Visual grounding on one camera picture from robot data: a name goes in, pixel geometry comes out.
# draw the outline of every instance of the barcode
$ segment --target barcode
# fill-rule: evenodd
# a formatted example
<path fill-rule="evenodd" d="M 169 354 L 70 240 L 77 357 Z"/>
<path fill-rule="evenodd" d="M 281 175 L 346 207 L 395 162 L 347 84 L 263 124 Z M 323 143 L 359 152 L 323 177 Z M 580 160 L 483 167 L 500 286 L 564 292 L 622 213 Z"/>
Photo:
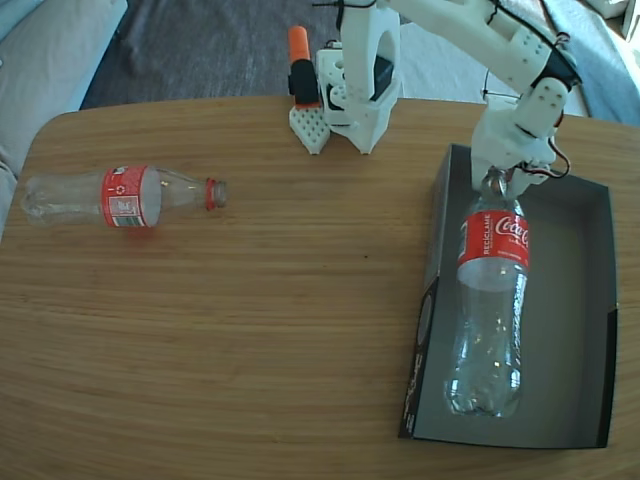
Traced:
<path fill-rule="evenodd" d="M 140 217 L 111 217 L 116 227 L 144 227 Z"/>

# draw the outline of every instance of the wooden table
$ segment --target wooden table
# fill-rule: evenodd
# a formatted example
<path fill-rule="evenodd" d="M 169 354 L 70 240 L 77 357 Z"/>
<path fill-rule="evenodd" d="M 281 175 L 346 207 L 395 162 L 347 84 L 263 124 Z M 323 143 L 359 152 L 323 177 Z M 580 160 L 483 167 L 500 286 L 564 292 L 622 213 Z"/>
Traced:
<path fill-rule="evenodd" d="M 0 247 L 0 478 L 638 478 L 640 131 L 567 118 L 558 140 L 576 174 L 613 189 L 610 447 L 516 451 L 396 438 L 431 185 L 482 107 L 401 101 L 369 157 L 339 137 L 307 155 L 289 108 L 132 105 L 44 128 L 21 184 L 150 163 L 225 178 L 231 199 L 140 236 L 36 229 L 14 205 Z"/>

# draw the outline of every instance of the empty plastic bottle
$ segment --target empty plastic bottle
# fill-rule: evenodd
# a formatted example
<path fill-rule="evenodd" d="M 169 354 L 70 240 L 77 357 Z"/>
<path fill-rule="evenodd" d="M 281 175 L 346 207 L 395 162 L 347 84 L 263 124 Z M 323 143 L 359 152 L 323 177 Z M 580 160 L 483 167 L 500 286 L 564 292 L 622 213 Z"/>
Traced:
<path fill-rule="evenodd" d="M 153 227 L 167 217 L 224 207 L 225 182 L 198 181 L 151 166 L 29 179 L 22 209 L 32 225 Z"/>
<path fill-rule="evenodd" d="M 492 169 L 462 228 L 459 320 L 446 399 L 454 413 L 507 417 L 521 396 L 520 316 L 529 269 L 529 227 Z"/>

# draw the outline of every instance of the bottle bottom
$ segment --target bottle bottom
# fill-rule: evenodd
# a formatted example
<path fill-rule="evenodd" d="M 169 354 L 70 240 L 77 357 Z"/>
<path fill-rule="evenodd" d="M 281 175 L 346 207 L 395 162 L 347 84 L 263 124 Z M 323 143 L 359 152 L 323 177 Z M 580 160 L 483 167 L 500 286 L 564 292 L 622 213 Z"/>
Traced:
<path fill-rule="evenodd" d="M 478 378 L 478 372 L 457 372 L 445 386 L 450 410 L 459 415 L 506 418 L 520 403 L 520 371 L 502 365 L 490 378 Z"/>

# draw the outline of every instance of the open box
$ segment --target open box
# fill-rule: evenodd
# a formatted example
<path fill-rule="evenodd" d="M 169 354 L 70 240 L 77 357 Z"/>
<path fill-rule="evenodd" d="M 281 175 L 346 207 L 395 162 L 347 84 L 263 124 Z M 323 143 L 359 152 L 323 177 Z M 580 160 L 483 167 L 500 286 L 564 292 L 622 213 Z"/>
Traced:
<path fill-rule="evenodd" d="M 531 269 L 522 313 L 522 397 L 508 418 L 455 415 L 445 401 L 458 325 L 460 225 L 475 193 L 470 150 L 452 146 L 434 187 L 425 294 L 400 437 L 517 448 L 606 447 L 617 301 L 609 189 L 575 176 L 520 198 Z"/>

